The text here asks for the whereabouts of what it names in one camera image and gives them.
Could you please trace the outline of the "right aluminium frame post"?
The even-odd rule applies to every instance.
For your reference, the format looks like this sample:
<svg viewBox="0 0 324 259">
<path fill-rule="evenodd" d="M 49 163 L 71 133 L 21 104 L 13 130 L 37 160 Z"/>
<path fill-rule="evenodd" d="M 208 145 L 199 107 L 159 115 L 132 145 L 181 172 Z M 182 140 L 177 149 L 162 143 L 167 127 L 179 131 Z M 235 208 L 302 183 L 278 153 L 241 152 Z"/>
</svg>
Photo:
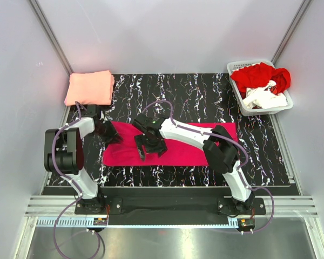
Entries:
<svg viewBox="0 0 324 259">
<path fill-rule="evenodd" d="M 285 48 L 287 47 L 290 39 L 292 38 L 294 32 L 297 30 L 299 24 L 301 23 L 304 15 L 306 14 L 306 12 L 308 11 L 309 7 L 312 4 L 312 0 L 303 0 L 299 6 L 299 8 L 297 9 L 289 27 L 287 28 L 280 44 L 278 45 L 272 59 L 271 62 L 275 65 L 278 60 L 280 59 L 283 51 L 285 50 Z"/>
</svg>

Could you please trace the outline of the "folded peach t shirt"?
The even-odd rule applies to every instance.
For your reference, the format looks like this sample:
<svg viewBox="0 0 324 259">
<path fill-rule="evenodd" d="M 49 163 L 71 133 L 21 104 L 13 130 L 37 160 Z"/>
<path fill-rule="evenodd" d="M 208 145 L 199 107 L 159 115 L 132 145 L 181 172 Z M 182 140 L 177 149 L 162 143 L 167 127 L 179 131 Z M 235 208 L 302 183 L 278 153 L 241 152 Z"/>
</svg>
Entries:
<svg viewBox="0 0 324 259">
<path fill-rule="evenodd" d="M 82 105 L 111 105 L 113 89 L 114 76 L 109 70 L 73 73 L 69 78 L 64 104 L 72 106 L 78 102 Z"/>
</svg>

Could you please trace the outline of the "white printed t shirt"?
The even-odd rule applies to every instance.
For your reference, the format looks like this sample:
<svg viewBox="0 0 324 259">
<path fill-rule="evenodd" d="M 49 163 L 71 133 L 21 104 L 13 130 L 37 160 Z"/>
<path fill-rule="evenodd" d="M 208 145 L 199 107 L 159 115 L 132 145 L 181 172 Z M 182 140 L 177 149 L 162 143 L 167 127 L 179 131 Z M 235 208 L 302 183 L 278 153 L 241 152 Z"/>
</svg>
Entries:
<svg viewBox="0 0 324 259">
<path fill-rule="evenodd" d="M 243 99 L 245 106 L 249 109 L 254 107 L 269 109 L 287 106 L 287 98 L 283 93 L 274 93 L 276 82 L 270 80 L 266 86 L 247 88 L 246 97 Z"/>
</svg>

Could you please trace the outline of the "red t shirt in basket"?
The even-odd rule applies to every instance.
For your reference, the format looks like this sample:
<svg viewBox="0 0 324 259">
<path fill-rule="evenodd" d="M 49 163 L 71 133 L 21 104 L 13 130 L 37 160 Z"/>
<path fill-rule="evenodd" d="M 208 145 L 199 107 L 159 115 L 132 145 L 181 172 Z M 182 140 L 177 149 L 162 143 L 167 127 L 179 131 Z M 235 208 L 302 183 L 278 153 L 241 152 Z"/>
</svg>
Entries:
<svg viewBox="0 0 324 259">
<path fill-rule="evenodd" d="M 274 94 L 283 93 L 291 86 L 291 75 L 287 69 L 276 69 L 263 62 L 240 68 L 232 73 L 231 78 L 241 93 L 246 93 L 248 88 L 265 87 L 270 80 L 276 83 L 271 90 Z"/>
</svg>

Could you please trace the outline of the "left aluminium frame post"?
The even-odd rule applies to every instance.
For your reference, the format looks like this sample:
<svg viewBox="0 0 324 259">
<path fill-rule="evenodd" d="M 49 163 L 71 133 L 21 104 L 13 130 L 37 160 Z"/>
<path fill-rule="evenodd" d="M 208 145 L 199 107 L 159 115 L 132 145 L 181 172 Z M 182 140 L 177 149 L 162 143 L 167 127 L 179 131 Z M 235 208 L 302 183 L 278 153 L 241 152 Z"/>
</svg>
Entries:
<svg viewBox="0 0 324 259">
<path fill-rule="evenodd" d="M 61 62 L 64 70 L 68 75 L 73 73 L 73 69 L 55 35 L 53 29 L 39 3 L 37 0 L 27 0 L 28 4 L 32 8 L 38 22 L 40 23 L 44 33 L 46 34 L 49 42 L 51 43 L 52 48 L 54 49 L 59 61 Z"/>
</svg>

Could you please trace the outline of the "white plastic laundry basket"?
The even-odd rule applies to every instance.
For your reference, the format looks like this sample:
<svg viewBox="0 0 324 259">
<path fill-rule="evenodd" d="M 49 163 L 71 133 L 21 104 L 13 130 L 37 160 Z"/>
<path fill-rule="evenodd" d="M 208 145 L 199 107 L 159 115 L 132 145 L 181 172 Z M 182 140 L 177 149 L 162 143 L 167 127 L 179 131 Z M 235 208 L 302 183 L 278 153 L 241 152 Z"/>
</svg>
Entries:
<svg viewBox="0 0 324 259">
<path fill-rule="evenodd" d="M 244 116 L 276 114 L 293 107 L 287 91 L 291 75 L 268 60 L 227 64 L 229 82 Z"/>
</svg>

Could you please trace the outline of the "aluminium frame post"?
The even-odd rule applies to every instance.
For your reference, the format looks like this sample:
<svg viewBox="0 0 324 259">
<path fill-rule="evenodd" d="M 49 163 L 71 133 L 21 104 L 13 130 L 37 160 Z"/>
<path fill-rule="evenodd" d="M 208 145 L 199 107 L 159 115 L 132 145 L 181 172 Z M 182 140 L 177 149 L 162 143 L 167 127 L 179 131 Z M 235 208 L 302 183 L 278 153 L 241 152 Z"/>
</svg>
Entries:
<svg viewBox="0 0 324 259">
<path fill-rule="evenodd" d="M 287 47 L 290 39 L 292 38 L 294 32 L 297 30 L 299 24 L 301 23 L 304 15 L 306 14 L 306 12 L 308 11 L 309 7 L 312 4 L 312 0 L 303 0 L 299 6 L 299 8 L 297 9 L 289 27 L 287 28 L 280 44 L 278 45 L 272 59 L 271 62 L 275 65 L 278 60 L 280 59 L 283 51 L 285 50 L 285 48 Z"/>
<path fill-rule="evenodd" d="M 73 73 L 73 69 L 55 35 L 53 29 L 39 3 L 37 0 L 27 0 L 28 4 L 32 8 L 38 22 L 40 23 L 44 33 L 46 34 L 49 42 L 51 43 L 52 48 L 54 49 L 59 61 L 61 62 L 64 70 L 68 75 Z"/>
</svg>

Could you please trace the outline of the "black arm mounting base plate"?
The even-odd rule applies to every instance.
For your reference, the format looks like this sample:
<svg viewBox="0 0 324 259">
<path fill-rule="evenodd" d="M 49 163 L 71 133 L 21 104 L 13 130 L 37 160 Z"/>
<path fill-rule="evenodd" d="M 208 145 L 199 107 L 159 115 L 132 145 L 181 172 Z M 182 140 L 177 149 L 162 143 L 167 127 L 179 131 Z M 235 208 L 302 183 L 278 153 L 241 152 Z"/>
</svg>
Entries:
<svg viewBox="0 0 324 259">
<path fill-rule="evenodd" d="M 101 214 L 109 212 L 120 215 L 130 212 L 180 212 L 206 211 L 225 216 L 266 215 L 262 198 L 256 198 L 251 208 L 238 209 L 230 197 L 147 197 L 147 196 L 108 196 L 100 201 L 80 201 L 76 204 L 76 214 Z"/>
</svg>

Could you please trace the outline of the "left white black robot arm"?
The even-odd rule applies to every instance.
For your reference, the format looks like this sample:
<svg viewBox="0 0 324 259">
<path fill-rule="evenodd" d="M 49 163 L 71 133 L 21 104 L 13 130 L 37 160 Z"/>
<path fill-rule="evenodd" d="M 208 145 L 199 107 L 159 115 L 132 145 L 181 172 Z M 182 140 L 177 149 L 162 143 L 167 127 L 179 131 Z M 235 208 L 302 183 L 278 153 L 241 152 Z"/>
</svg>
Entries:
<svg viewBox="0 0 324 259">
<path fill-rule="evenodd" d="M 88 105 L 85 112 L 76 104 L 78 117 L 59 129 L 48 129 L 44 139 L 44 167 L 47 172 L 57 173 L 75 191 L 78 214 L 108 213 L 110 205 L 99 185 L 85 169 L 83 139 L 97 135 L 104 144 L 118 144 L 122 137 L 113 123 L 105 118 L 98 105 Z"/>
</svg>

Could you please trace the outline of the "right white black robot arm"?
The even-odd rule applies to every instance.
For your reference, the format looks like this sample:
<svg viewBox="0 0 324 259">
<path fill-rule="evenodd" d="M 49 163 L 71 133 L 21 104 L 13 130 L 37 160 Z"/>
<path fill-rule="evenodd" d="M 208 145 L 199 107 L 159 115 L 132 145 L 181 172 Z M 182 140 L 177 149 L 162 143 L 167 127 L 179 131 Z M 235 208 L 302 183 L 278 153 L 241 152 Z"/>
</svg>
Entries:
<svg viewBox="0 0 324 259">
<path fill-rule="evenodd" d="M 224 127 L 198 127 L 171 117 L 151 118 L 144 114 L 139 114 L 132 125 L 141 132 L 134 140 L 142 161 L 148 155 L 154 158 L 165 155 L 168 140 L 197 148 L 204 153 L 209 168 L 225 178 L 237 213 L 246 214 L 253 209 L 255 195 L 242 175 L 240 146 Z"/>
</svg>

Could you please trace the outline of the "magenta pink t shirt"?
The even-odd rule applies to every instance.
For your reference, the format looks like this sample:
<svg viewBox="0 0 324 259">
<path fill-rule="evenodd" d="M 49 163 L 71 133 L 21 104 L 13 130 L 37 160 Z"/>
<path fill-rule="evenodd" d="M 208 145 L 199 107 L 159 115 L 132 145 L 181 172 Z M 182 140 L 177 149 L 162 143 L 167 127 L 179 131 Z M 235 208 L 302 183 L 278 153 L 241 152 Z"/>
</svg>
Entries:
<svg viewBox="0 0 324 259">
<path fill-rule="evenodd" d="M 161 157 L 147 154 L 142 160 L 134 137 L 142 134 L 138 124 L 114 121 L 113 125 L 123 142 L 110 144 L 103 154 L 103 164 L 120 166 L 207 166 L 206 157 L 200 149 L 175 140 L 166 140 L 167 152 Z"/>
</svg>

